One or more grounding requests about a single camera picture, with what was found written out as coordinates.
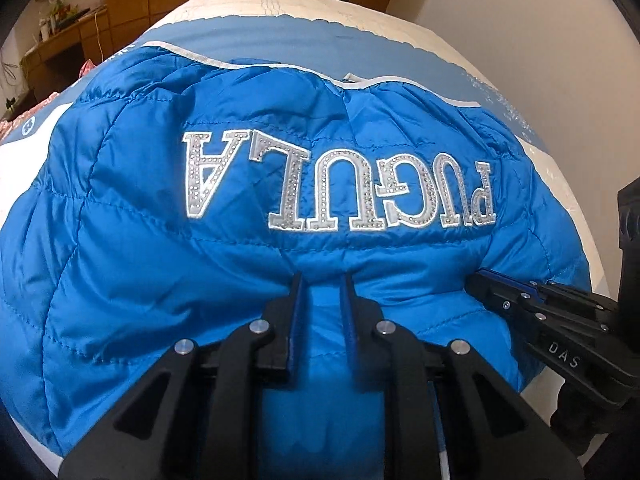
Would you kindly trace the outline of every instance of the wall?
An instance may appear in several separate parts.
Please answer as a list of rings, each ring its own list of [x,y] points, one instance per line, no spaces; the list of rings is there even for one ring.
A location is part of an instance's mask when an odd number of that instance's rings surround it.
[[[640,45],[611,0],[391,0],[480,70],[546,143],[615,297],[616,193],[640,174]]]
[[[62,0],[65,3],[72,6],[78,5],[80,9],[87,7],[93,9],[98,7],[104,2],[104,0]],[[20,60],[24,54],[35,45],[34,37],[38,37],[40,31],[39,21],[40,17],[46,17],[51,4],[48,0],[30,0],[22,14],[15,22],[14,28],[9,33],[4,45],[2,46],[2,60],[5,63],[12,63],[20,65]],[[26,82],[20,68],[14,70],[17,72],[19,82],[14,87],[8,85],[5,79],[0,74],[0,115],[4,112],[4,101],[11,97],[17,97],[21,92],[27,88]]]

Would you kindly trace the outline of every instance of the metal pin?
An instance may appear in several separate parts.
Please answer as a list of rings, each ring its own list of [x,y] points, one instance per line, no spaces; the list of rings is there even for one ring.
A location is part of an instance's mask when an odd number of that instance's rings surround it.
[[[180,341],[174,345],[174,350],[177,354],[187,355],[191,353],[194,346],[191,339],[180,339]]]
[[[263,334],[269,329],[269,322],[266,319],[254,319],[249,323],[249,330],[254,334]]]
[[[383,319],[376,323],[376,330],[382,335],[392,334],[396,331],[396,324],[388,319]]]
[[[464,339],[456,339],[455,341],[452,341],[451,349],[453,350],[454,354],[466,355],[471,350],[471,345]]]

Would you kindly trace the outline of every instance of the blue quilted jacket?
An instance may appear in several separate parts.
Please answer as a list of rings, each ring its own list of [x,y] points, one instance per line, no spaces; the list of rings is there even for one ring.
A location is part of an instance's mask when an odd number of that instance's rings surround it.
[[[380,471],[381,394],[351,383],[338,284],[420,338],[538,367],[463,291],[489,267],[589,288],[580,238],[515,136],[398,78],[345,82],[143,46],[59,118],[0,231],[0,397],[65,455],[173,342],[219,340],[309,284],[295,391],[265,391],[263,471]]]

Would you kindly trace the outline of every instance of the silver screw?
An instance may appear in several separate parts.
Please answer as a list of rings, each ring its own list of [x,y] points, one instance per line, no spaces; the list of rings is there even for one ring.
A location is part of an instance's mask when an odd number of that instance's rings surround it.
[[[383,319],[376,323],[376,330],[382,335],[392,334],[396,331],[396,324],[393,321]]]
[[[174,350],[177,354],[187,355],[191,353],[194,346],[191,339],[180,339],[180,341],[174,345]]]
[[[456,339],[455,341],[452,341],[451,349],[453,350],[454,354],[467,355],[471,350],[471,345],[464,339]]]
[[[254,319],[249,323],[249,330],[254,334],[263,334],[269,329],[269,322],[266,319]]]

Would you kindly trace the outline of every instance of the desk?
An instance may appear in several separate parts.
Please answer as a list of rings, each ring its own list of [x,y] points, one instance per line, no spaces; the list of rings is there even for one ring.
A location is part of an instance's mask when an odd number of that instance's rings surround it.
[[[20,65],[29,88],[41,101],[51,92],[62,92],[71,85],[85,60],[91,59],[98,65],[113,52],[109,18],[103,6],[37,44],[25,54]]]

